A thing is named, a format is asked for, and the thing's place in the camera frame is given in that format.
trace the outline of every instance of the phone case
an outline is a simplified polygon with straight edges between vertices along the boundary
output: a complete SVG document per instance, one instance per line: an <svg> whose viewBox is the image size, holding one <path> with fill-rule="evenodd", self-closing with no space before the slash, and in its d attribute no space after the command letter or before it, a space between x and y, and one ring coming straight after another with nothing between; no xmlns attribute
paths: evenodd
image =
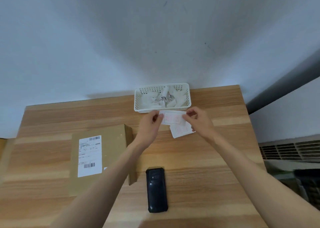
<svg viewBox="0 0 320 228"><path fill-rule="evenodd" d="M150 213L168 210L165 170L163 168L146 170L146 190Z"/></svg>

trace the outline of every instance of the paper card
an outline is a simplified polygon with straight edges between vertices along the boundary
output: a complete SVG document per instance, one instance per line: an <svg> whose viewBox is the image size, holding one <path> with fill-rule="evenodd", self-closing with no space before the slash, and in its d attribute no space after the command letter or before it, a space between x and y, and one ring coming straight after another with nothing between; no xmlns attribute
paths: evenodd
<svg viewBox="0 0 320 228"><path fill-rule="evenodd" d="M79 140L78 177L102 173L101 135Z"/></svg>
<svg viewBox="0 0 320 228"><path fill-rule="evenodd" d="M170 126L170 130L172 133L172 137L174 139L181 137L181 136L184 136L184 135L187 135L187 134L190 134L190 133L194 133L192 131L191 124L188 122L186 122L185 126L172 125L172 126Z"/></svg>
<svg viewBox="0 0 320 228"><path fill-rule="evenodd" d="M163 114L161 124L179 126L186 125L186 120L182 118L182 115L186 114L184 111L161 110L159 111L159 114L161 113Z"/></svg>

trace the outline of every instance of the wooden tabletop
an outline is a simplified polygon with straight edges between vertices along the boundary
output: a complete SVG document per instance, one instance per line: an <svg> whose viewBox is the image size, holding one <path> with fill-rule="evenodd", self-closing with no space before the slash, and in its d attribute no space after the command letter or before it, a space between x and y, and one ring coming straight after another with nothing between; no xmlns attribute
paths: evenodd
<svg viewBox="0 0 320 228"><path fill-rule="evenodd" d="M217 131L251 160L263 160L240 87L190 90ZM137 133L143 114L134 96L26 107L0 187L0 228L47 227L74 197L68 195L71 135L126 124ZM167 212L148 212L146 169L165 169ZM266 227L234 174L197 133L173 139L161 125L137 163L138 181L123 185L105 227Z"/></svg>

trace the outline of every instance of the barcode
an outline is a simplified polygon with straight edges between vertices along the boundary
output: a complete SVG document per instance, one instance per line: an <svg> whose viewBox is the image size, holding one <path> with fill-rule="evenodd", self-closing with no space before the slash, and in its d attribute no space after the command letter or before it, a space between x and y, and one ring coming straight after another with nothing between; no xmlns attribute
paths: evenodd
<svg viewBox="0 0 320 228"><path fill-rule="evenodd" d="M89 141L90 141L90 140L98 140L98 139L100 139L100 136L91 137L91 138L89 138Z"/></svg>
<svg viewBox="0 0 320 228"><path fill-rule="evenodd" d="M85 164L83 167L84 168L89 168L89 167L94 167L94 166L96 166L95 163L89 163L89 164Z"/></svg>

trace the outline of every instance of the cardboard box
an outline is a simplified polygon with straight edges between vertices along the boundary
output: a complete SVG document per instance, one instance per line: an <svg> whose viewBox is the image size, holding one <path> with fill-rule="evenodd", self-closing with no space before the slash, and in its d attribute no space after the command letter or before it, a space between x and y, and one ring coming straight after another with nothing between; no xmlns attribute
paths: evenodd
<svg viewBox="0 0 320 228"><path fill-rule="evenodd" d="M71 150L70 196L87 190L101 176L106 167L118 160L132 141L132 129L124 124L74 133ZM136 181L134 166L125 182L131 185Z"/></svg>

